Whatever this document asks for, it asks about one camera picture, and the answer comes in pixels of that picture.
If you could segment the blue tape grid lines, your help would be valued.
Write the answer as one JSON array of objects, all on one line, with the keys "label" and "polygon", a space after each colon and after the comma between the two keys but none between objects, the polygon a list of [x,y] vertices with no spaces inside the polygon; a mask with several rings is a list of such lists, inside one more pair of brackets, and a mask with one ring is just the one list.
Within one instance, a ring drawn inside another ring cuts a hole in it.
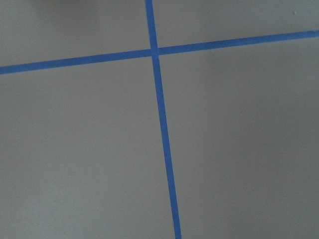
[{"label": "blue tape grid lines", "polygon": [[316,239],[316,0],[3,0],[3,239]]}]

